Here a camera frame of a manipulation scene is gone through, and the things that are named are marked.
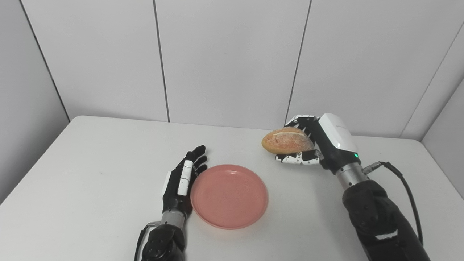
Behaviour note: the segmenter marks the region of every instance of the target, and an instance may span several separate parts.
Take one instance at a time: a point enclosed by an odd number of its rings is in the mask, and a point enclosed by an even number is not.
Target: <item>white casing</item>
[[[351,133],[340,117],[332,113],[325,113],[319,118],[319,124],[336,148],[358,152],[358,147],[354,143]]]
[[[182,169],[182,174],[180,176],[179,188],[177,189],[177,194],[181,196],[186,196],[188,191],[188,185],[190,183],[190,176],[192,175],[192,166],[193,162],[190,160],[184,161],[184,168]]]

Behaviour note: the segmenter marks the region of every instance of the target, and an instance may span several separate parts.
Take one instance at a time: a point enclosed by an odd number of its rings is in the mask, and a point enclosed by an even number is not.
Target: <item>cable connector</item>
[[[363,168],[362,173],[367,175],[367,174],[371,173],[372,171],[380,168],[380,166],[382,166],[382,163],[380,161],[374,162],[371,165]]]

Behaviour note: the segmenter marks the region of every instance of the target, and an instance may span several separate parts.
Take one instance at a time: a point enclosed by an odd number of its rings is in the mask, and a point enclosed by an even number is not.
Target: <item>pink plate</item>
[[[190,198],[201,219],[223,229],[253,224],[266,211],[268,201],[266,186],[253,171],[228,164],[201,173]]]

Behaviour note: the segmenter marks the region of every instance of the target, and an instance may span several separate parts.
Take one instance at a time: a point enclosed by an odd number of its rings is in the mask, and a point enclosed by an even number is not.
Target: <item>robot finger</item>
[[[198,168],[203,163],[205,163],[207,160],[208,160],[208,157],[206,157],[206,155],[203,155],[200,158],[198,158],[193,165],[195,168]]]
[[[309,140],[313,143],[313,147],[314,145],[316,144],[316,142],[314,141],[314,137],[311,135],[311,132],[308,131],[308,137],[309,137]]]
[[[203,171],[205,171],[208,168],[206,164],[201,165],[199,168],[197,168],[197,175],[200,175]]]
[[[311,136],[311,131],[309,130],[308,127],[305,127],[304,130],[303,130],[304,134],[306,134],[308,137]]]
[[[313,165],[319,164],[321,153],[319,150],[307,150],[291,154],[278,154],[276,160],[282,163]]]
[[[205,145],[198,146],[193,150],[193,153],[195,153],[195,156],[197,157],[197,159],[201,155],[203,155],[205,152],[206,152],[206,146]]]
[[[297,128],[299,128],[300,130],[302,130],[304,132],[304,129],[306,129],[306,126],[303,126],[301,124],[298,124],[298,126],[296,126]]]

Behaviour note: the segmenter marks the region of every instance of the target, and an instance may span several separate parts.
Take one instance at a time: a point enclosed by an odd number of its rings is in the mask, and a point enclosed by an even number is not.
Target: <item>wall seam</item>
[[[309,6],[308,6],[308,13],[306,14],[306,21],[304,23],[303,37],[301,38],[300,51],[298,53],[298,59],[296,60],[295,75],[293,76],[293,83],[291,85],[289,104],[287,106],[287,113],[285,114],[285,122],[284,122],[284,124],[287,123],[287,118],[289,116],[290,103],[291,103],[291,98],[293,96],[293,88],[295,87],[296,73],[298,72],[298,65],[300,64],[301,50],[303,49],[304,36],[306,34],[306,27],[308,26],[309,12],[311,11],[311,4],[312,3],[313,3],[313,0],[310,0],[309,1]]]
[[[434,79],[435,76],[437,75],[437,72],[440,70],[440,67],[441,67],[441,65],[443,64],[443,61],[445,60],[445,58],[446,58],[446,56],[448,55],[448,53],[449,53],[451,47],[453,46],[454,41],[456,40],[456,38],[458,37],[459,33],[461,32],[461,29],[463,28],[463,25],[464,25],[464,21],[462,22],[461,27],[459,28],[458,32],[457,32],[456,35],[454,36],[453,41],[452,41],[451,44],[450,44],[450,47],[448,48],[448,50],[446,50],[446,53],[445,53],[443,59],[442,59],[441,62],[439,63],[439,65],[438,65],[438,67],[437,67],[435,73],[433,74],[432,78],[431,78],[430,81],[429,81],[429,84],[428,84],[427,87],[425,88],[424,93],[423,93],[422,96],[420,97],[419,102],[418,102],[417,105],[416,105],[416,108],[414,108],[414,110],[412,111],[411,116],[409,117],[408,121],[406,122],[405,127],[403,128],[403,131],[400,133],[400,135],[398,136],[398,138],[401,138],[401,136],[403,135],[404,131],[406,130],[406,127],[408,126],[408,124],[409,124],[409,122],[411,121],[411,119],[412,119],[414,113],[416,112],[417,108],[419,107],[420,101],[424,98],[424,95],[427,93],[427,90],[429,89],[430,85],[432,84],[433,79]],[[448,101],[449,101],[450,98],[451,98],[451,96],[448,97],[448,100],[446,100],[445,105],[448,103]],[[443,110],[444,107],[445,107],[445,106],[443,106],[443,107],[439,110],[439,112],[435,115],[433,122],[435,122],[435,120],[437,119],[438,115],[441,113],[441,111]],[[432,122],[432,124],[429,126],[429,128],[427,129],[427,131],[426,131],[425,133],[428,132],[428,130],[430,129],[430,127],[433,125],[433,122]]]
[[[427,133],[429,132],[430,128],[432,128],[433,124],[435,123],[435,121],[438,119],[438,117],[440,116],[440,114],[442,113],[443,109],[445,109],[446,105],[448,104],[448,102],[450,101],[451,97],[454,95],[454,93],[458,90],[459,86],[462,84],[462,82],[464,81],[464,78],[459,82],[459,84],[456,86],[456,88],[454,88],[454,90],[451,92],[451,95],[448,97],[448,99],[446,100],[445,104],[443,105],[443,107],[440,109],[440,112],[436,115],[436,117],[433,119],[432,123],[430,124],[430,126],[427,128],[427,130],[424,132],[424,134],[422,135],[422,137],[420,138],[420,142],[422,142],[422,140],[425,138],[425,136],[427,135]]]
[[[24,15],[26,16],[27,23],[29,24],[29,28],[32,31],[32,35],[34,36],[35,43],[37,44],[37,47],[39,48],[40,55],[42,56],[42,59],[45,63],[45,67],[47,68],[48,75],[50,76],[50,79],[52,80],[53,87],[55,88],[55,91],[58,95],[58,99],[61,103],[61,106],[63,107],[66,118],[68,119],[68,122],[71,122],[71,120],[69,119],[68,111],[66,110],[66,107],[64,106],[63,99],[61,98],[61,95],[59,94],[58,88],[55,84],[55,80],[53,79],[52,72],[50,71],[50,68],[48,67],[48,63],[47,63],[47,60],[45,59],[44,52],[42,51],[42,48],[40,47],[39,40],[37,40],[37,36],[35,35],[34,29],[32,28],[32,24],[31,24],[31,21],[29,20],[29,16],[27,15],[26,9],[24,8],[23,1],[19,0],[19,3],[21,4],[21,8],[23,9]]]
[[[166,102],[166,114],[168,116],[168,122],[171,122],[171,119],[169,117],[168,92],[166,90],[166,78],[164,76],[164,64],[163,64],[163,55],[161,52],[160,29],[158,27],[158,13],[156,12],[155,0],[153,0],[153,10],[155,12],[156,37],[158,38],[158,50],[160,52],[161,74],[163,76],[164,100]]]

